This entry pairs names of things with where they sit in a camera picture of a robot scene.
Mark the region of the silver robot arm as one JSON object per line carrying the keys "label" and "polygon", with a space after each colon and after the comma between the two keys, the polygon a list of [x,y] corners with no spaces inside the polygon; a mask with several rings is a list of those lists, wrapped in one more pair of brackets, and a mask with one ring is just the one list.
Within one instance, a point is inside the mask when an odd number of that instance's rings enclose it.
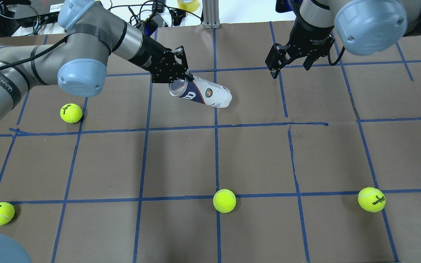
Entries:
{"label": "silver robot arm", "polygon": [[148,71],[155,83],[194,80],[182,46],[164,47],[98,1],[66,0],[58,23],[65,36],[56,44],[0,47],[0,120],[38,85],[98,95],[112,54]]}
{"label": "silver robot arm", "polygon": [[[309,70],[319,58],[336,65],[345,51],[369,56],[394,45],[401,37],[421,35],[421,0],[278,0],[276,12],[296,18],[285,45],[272,45],[265,64],[276,79],[283,67],[304,58]],[[330,50],[338,36],[338,59]]]}

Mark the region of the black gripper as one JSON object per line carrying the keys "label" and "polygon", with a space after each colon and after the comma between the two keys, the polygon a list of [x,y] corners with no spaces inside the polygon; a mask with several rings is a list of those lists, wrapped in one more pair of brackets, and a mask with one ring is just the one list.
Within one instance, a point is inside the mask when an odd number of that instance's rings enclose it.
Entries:
{"label": "black gripper", "polygon": [[296,18],[287,45],[273,44],[265,59],[271,77],[276,79],[282,68],[300,58],[305,58],[304,69],[310,70],[320,57],[327,56],[334,43],[333,29],[334,26],[320,28]]}
{"label": "black gripper", "polygon": [[183,46],[170,49],[148,35],[143,35],[137,52],[137,66],[151,74],[153,83],[172,83],[178,79],[194,80],[194,75],[189,72]]}

